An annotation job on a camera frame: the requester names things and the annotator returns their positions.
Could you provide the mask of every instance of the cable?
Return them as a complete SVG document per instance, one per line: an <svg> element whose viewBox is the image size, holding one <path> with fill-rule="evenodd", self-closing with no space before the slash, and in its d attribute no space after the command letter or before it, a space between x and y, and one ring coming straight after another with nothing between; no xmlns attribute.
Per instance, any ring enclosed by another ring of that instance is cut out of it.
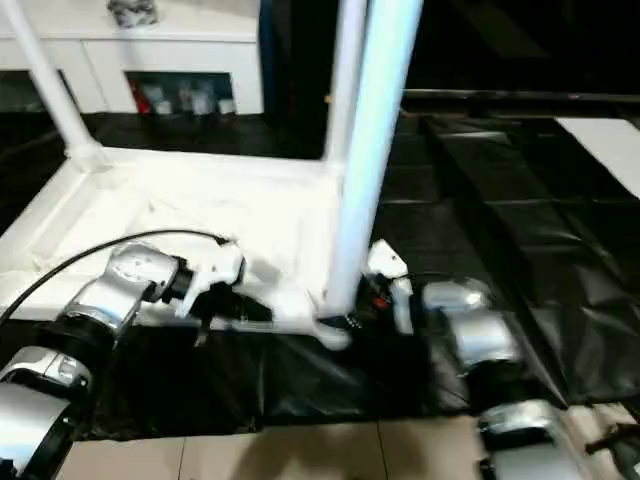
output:
<svg viewBox="0 0 640 480"><path fill-rule="evenodd" d="M219 237L209 232L192 230L188 228L167 228L167 229L161 229L161 230L148 230L146 232L134 233L132 235L126 235L124 237L116 238L114 240L109 240L108 242L104 242L94 247L88 248L87 250L84 250L80 253L77 253L73 257L68 258L67 260L62 262L60 265L54 267L52 270L44 274L42 277L36 280L33 284L31 284L29 288L27 288L24 292L22 292L20 296L16 298L13 301L13 303L9 305L4 312L2 312L2 315L0 315L0 328L2 328L2 326L7 322L7 320L9 320L13 312L15 312L18 309L18 307L20 307L20 305L22 305L22 303L33 294L33 292L35 292L38 288L40 288L46 282L51 280L53 277L55 277L58 273L63 271L65 268L73 265L77 261L82 260L83 258L88 257L89 255L92 255L101 250L105 250L107 248L113 247L114 245L128 242L130 240L135 240L137 238L143 238L143 237L151 237L153 235L166 235L166 234L172 234L172 233L186 233L189 235L207 237L214 240L216 243L218 243L218 245L224 245L225 243L229 243L229 240L227 240L226 238Z"/></svg>

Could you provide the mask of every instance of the white shelf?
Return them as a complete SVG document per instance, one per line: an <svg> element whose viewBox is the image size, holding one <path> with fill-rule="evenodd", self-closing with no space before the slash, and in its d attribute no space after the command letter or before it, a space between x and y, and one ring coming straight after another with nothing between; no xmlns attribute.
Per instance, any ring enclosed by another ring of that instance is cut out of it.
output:
<svg viewBox="0 0 640 480"><path fill-rule="evenodd" d="M43 39L257 43L258 0L156 0L155 25L120 29L107 0L22 0ZM0 12L0 38L13 38Z"/></svg>

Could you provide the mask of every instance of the tile floor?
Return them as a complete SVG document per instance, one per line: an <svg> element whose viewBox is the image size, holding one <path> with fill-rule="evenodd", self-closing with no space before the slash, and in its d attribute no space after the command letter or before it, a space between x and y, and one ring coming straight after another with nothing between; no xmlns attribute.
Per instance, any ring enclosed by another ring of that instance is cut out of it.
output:
<svg viewBox="0 0 640 480"><path fill-rule="evenodd" d="M479 480L480 458L474 421L459 417L83 442L57 480Z"/></svg>

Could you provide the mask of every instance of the wrinkled black plastic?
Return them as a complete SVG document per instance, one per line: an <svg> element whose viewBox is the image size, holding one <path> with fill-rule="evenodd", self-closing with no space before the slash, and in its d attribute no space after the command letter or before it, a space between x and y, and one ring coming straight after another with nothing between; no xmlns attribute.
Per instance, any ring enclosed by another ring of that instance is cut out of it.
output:
<svg viewBox="0 0 640 480"><path fill-rule="evenodd" d="M97 131L121 145L153 139L149 129L102 121L95 120ZM270 138L255 119L237 122L246 138L254 130L258 143ZM0 168L26 182L30 195L46 175L30 178L18 165L37 160L50 175L61 160L59 140L51 141L4 148ZM221 148L234 153L229 144ZM3 225L24 206L16 205L2 210ZM405 259L416 291L443 276L489 285L528 360L521 379L536 383L528 391L558 405L599 402L640 394L636 213L640 201L553 121L401 119L373 237ZM227 434L469 411L446 329L426 314L414 322L415 337L369 331L344 352L306 337L220 332L194 349L195 330L133 328L86 437ZM37 328L7 324L0 362Z"/></svg>

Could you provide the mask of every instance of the white metal pole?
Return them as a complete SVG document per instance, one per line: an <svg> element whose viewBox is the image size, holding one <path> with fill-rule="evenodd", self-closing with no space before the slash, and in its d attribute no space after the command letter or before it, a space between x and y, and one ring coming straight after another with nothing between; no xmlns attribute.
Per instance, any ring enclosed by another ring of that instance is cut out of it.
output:
<svg viewBox="0 0 640 480"><path fill-rule="evenodd" d="M324 158L330 165L346 162L353 131L366 17L367 0L340 2L333 56L331 108L324 147Z"/></svg>
<svg viewBox="0 0 640 480"><path fill-rule="evenodd" d="M67 149L83 151L95 142L80 118L58 72L49 62L42 42L29 23L19 0L2 0L2 3L16 34L16 40L31 66L31 78L64 138Z"/></svg>
<svg viewBox="0 0 640 480"><path fill-rule="evenodd" d="M422 0L372 0L369 6L325 314L348 313L354 304L421 10Z"/></svg>

